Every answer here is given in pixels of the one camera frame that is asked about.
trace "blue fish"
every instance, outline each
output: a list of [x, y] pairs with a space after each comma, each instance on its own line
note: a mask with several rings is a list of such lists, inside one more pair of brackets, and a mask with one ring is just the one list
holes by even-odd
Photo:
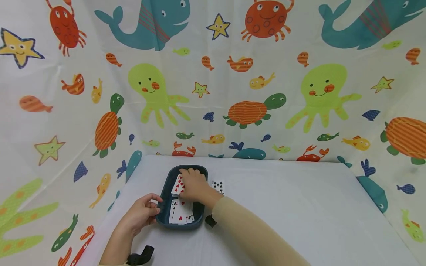
[[130, 141], [130, 145], [132, 145], [132, 141], [135, 139], [135, 135], [130, 134], [129, 135], [129, 141]]
[[263, 140], [261, 140], [260, 142], [264, 142], [264, 141], [267, 141], [267, 140], [270, 140], [271, 139], [271, 135], [265, 135], [264, 137], [263, 137]]
[[388, 199], [386, 198], [385, 190], [369, 178], [370, 175], [376, 172], [376, 169], [368, 166], [368, 159], [366, 159], [365, 163], [361, 161], [361, 166], [364, 169], [364, 176], [357, 176], [359, 183], [366, 190], [379, 210], [385, 213], [388, 209]]
[[76, 170], [74, 172], [74, 182], [77, 181], [77, 180], [79, 180], [80, 178], [82, 178], [84, 175], [86, 175], [88, 171], [89, 170], [87, 170], [87, 168], [84, 165], [83, 161], [81, 161], [78, 164], [78, 166], [77, 166], [77, 168], [76, 168]]
[[346, 29], [335, 30], [333, 23], [351, 4], [343, 2], [334, 12], [328, 5], [320, 5], [319, 13], [324, 19], [322, 39], [337, 48], [368, 48], [378, 43], [394, 29], [415, 19], [422, 12], [415, 12], [426, 7], [426, 0], [373, 0], [362, 14]]
[[374, 121], [376, 116], [380, 114], [380, 111], [378, 110], [370, 110], [363, 114], [363, 117], [367, 118], [369, 121]]
[[213, 122], [213, 116], [214, 116], [214, 113], [213, 113], [213, 112], [206, 113], [206, 114], [203, 116], [203, 119], [204, 119], [204, 120], [209, 120], [210, 122]]
[[138, 24], [133, 33], [125, 33], [119, 24], [123, 20], [123, 8], [118, 6], [112, 13], [95, 10], [95, 15], [109, 25], [112, 34], [125, 46], [161, 51], [171, 37], [181, 32], [188, 22], [191, 7], [189, 0], [142, 0]]
[[416, 192], [416, 188], [412, 184], [406, 184], [402, 187], [397, 185], [397, 189], [402, 190], [404, 193], [408, 195], [414, 194], [414, 192]]
[[232, 146], [229, 146], [228, 148], [238, 150], [232, 158], [263, 160], [266, 157], [266, 153], [263, 150], [255, 148], [243, 149], [244, 142], [240, 142], [239, 144], [231, 142], [231, 144]]
[[117, 169], [117, 179], [121, 177], [121, 175], [126, 172], [126, 183], [129, 181], [130, 176], [135, 171], [136, 167], [138, 166], [139, 162], [142, 158], [142, 152], [141, 151], [135, 151], [132, 156], [130, 156], [129, 163], [126, 166], [126, 161], [121, 162], [121, 167]]

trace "plastic tray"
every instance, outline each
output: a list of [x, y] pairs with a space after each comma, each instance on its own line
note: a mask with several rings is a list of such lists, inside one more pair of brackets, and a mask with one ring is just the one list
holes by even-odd
[[180, 174], [179, 169], [189, 169], [193, 168], [194, 170], [199, 170], [200, 173], [206, 176], [206, 180], [208, 181], [208, 172], [207, 169], [200, 165], [179, 165], [170, 170], [167, 175], [166, 182], [163, 186], [163, 191], [161, 192], [161, 198], [163, 199], [163, 203], [160, 203], [158, 207], [161, 209], [160, 213], [156, 216], [157, 223], [175, 230], [192, 230], [198, 228], [203, 221], [204, 214], [204, 205], [199, 202], [193, 203], [193, 213], [194, 213], [194, 221], [192, 223], [187, 224], [173, 224], [169, 223], [170, 216], [170, 207], [172, 204], [172, 200], [177, 199], [177, 197], [172, 196], [172, 188], [176, 182], [176, 178]]

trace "hand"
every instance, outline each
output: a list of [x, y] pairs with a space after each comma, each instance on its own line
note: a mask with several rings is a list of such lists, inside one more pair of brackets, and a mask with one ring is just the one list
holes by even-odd
[[151, 200], [163, 202], [163, 199], [154, 193], [141, 197], [126, 212], [117, 227], [136, 236], [142, 228], [155, 223], [155, 216], [160, 212], [160, 209]]

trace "teal whale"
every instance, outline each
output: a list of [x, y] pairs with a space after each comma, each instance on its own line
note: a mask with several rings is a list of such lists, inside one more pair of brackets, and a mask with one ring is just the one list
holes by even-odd
[[118, 6], [112, 13], [95, 10], [95, 15], [109, 25], [120, 43], [135, 49], [161, 51], [171, 37], [181, 32], [191, 12], [189, 0], [142, 0], [138, 25], [133, 33], [120, 29], [123, 8]]
[[319, 6], [324, 19], [321, 36], [328, 45], [343, 49], [358, 47], [358, 50], [373, 46], [394, 29], [420, 15], [422, 11], [418, 11], [426, 7], [426, 0], [373, 0], [349, 27], [335, 30], [334, 21], [350, 4], [351, 0], [346, 0], [334, 12], [326, 4]]

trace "cartoon fish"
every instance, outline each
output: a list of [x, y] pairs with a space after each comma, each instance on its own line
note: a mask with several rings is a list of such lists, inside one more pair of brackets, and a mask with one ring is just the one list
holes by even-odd
[[361, 167], [364, 170], [364, 176], [357, 176], [359, 183], [376, 204], [377, 208], [382, 213], [385, 213], [388, 209], [388, 199], [386, 198], [385, 190], [370, 179], [370, 175], [374, 174], [376, 169], [368, 166], [368, 159], [366, 159], [365, 163], [361, 161]]
[[408, 218], [409, 211], [408, 210], [401, 210], [402, 211], [402, 222], [404, 224], [405, 230], [410, 235], [410, 237], [417, 242], [423, 242], [424, 236], [423, 231], [420, 228], [420, 225], [416, 222], [410, 221]]
[[65, 228], [62, 232], [59, 233], [59, 237], [56, 239], [56, 241], [52, 245], [52, 252], [58, 251], [61, 247], [65, 245], [65, 243], [68, 241], [69, 237], [71, 236], [72, 232], [74, 231], [75, 226], [78, 222], [78, 215], [73, 215], [72, 217], [72, 223], [68, 228]]
[[264, 141], [267, 141], [267, 140], [270, 140], [270, 139], [271, 139], [271, 135], [267, 134], [267, 135], [263, 136], [263, 140], [261, 140], [260, 142], [264, 142]]
[[115, 57], [114, 54], [108, 53], [108, 54], [105, 55], [105, 58], [108, 62], [110, 62], [111, 64], [116, 65], [118, 67], [121, 67], [123, 65], [123, 64], [120, 64], [117, 61], [117, 58]]
[[142, 141], [142, 143], [145, 144], [145, 145], [151, 146], [151, 147], [158, 147], [158, 146], [160, 146], [160, 142], [154, 141], [154, 140], [150, 140], [148, 142]]
[[266, 153], [263, 150], [255, 148], [246, 148], [243, 149], [244, 142], [239, 144], [231, 142], [232, 146], [229, 146], [230, 149], [236, 149], [238, 152], [232, 157], [234, 159], [255, 159], [263, 160], [266, 157]]
[[210, 136], [210, 139], [208, 140], [201, 140], [201, 143], [208, 143], [208, 144], [221, 144], [225, 141], [225, 136], [222, 134], [218, 134], [216, 136]]
[[201, 64], [207, 67], [210, 71], [214, 69], [214, 67], [212, 67], [212, 65], [210, 64], [210, 57], [208, 57], [207, 55], [201, 58]]
[[274, 145], [272, 146], [272, 148], [279, 153], [287, 153], [291, 150], [290, 147], [286, 147], [286, 146], [277, 147], [276, 145]]
[[265, 80], [264, 77], [259, 76], [250, 80], [249, 86], [252, 89], [261, 89], [265, 87], [266, 85], [268, 85], [271, 82], [271, 80], [274, 78], [275, 78], [275, 73], [272, 73], [272, 75], [267, 80]]
[[396, 40], [396, 41], [393, 41], [393, 42], [388, 43], [388, 44], [383, 44], [382, 48], [384, 48], [386, 50], [391, 50], [391, 49], [399, 47], [401, 44], [402, 44], [401, 40]]
[[406, 184], [401, 186], [397, 185], [397, 190], [402, 190], [404, 193], [411, 195], [414, 194], [414, 192], [416, 192], [416, 188], [412, 185], [412, 184]]
[[61, 80], [61, 82], [63, 84], [62, 90], [67, 90], [69, 94], [79, 95], [84, 91], [84, 78], [80, 73], [74, 75], [72, 78], [72, 85], [66, 84], [64, 80]]
[[317, 138], [317, 140], [318, 141], [328, 141], [328, 140], [332, 140], [332, 139], [334, 139], [335, 137], [337, 137], [337, 136], [339, 136], [339, 133], [340, 132], [337, 132], [337, 134], [335, 134], [334, 136], [330, 136], [330, 134], [322, 134], [321, 136], [319, 136], [318, 138]]
[[178, 50], [173, 49], [173, 53], [178, 54], [180, 56], [185, 56], [185, 55], [189, 55], [191, 51], [189, 50], [189, 48], [180, 48]]
[[183, 133], [183, 132], [178, 132], [178, 133], [176, 133], [176, 136], [178, 137], [178, 138], [180, 138], [181, 140], [187, 140], [187, 139], [190, 139], [190, 138], [192, 138], [193, 136], [195, 136], [192, 132], [191, 132], [191, 134], [189, 134], [189, 135], [186, 135], [185, 133]]
[[366, 151], [370, 148], [370, 142], [360, 136], [355, 136], [351, 140], [344, 138], [342, 142], [349, 144], [360, 151]]
[[121, 167], [117, 169], [117, 179], [121, 177], [121, 175], [126, 172], [126, 183], [129, 181], [130, 177], [132, 176], [133, 172], [135, 171], [136, 167], [138, 166], [139, 162], [142, 159], [142, 152], [141, 151], [135, 151], [133, 152], [132, 156], [130, 156], [129, 163], [126, 166], [126, 161], [123, 160], [121, 162]]
[[78, 164], [77, 169], [74, 172], [74, 182], [76, 182], [77, 180], [79, 180], [80, 178], [82, 178], [84, 175], [86, 175], [88, 171], [89, 170], [87, 170], [87, 168], [84, 165], [83, 161], [81, 161]]
[[413, 48], [410, 51], [407, 52], [405, 55], [405, 59], [411, 62], [411, 65], [418, 65], [419, 62], [417, 62], [417, 57], [420, 55], [420, 48]]
[[93, 86], [92, 90], [92, 102], [97, 104], [101, 100], [102, 96], [102, 80], [99, 79], [99, 87]]
[[89, 206], [89, 208], [94, 208], [95, 205], [102, 199], [105, 192], [107, 191], [109, 187], [109, 183], [111, 181], [111, 175], [110, 174], [104, 174], [104, 176], [101, 179], [101, 183], [96, 187], [96, 191], [98, 192], [98, 198]]
[[37, 113], [46, 111], [48, 113], [52, 112], [53, 106], [44, 105], [37, 97], [27, 95], [22, 97], [19, 100], [19, 105], [21, 108], [27, 112]]
[[374, 119], [377, 117], [377, 115], [380, 114], [380, 111], [378, 110], [370, 110], [365, 112], [362, 117], [367, 118], [369, 121], [374, 121]]
[[227, 62], [231, 66], [231, 69], [237, 72], [246, 72], [253, 66], [253, 59], [245, 58], [244, 56], [238, 59], [237, 62], [234, 62], [232, 57], [229, 56], [229, 60]]
[[209, 113], [206, 113], [203, 116], [203, 119], [204, 120], [209, 120], [210, 122], [213, 122], [213, 116], [214, 116], [214, 113], [213, 112], [209, 112]]
[[298, 56], [297, 56], [297, 61], [299, 63], [301, 63], [302, 65], [304, 65], [305, 67], [307, 67], [308, 64], [308, 58], [309, 58], [309, 54], [307, 52], [301, 52]]

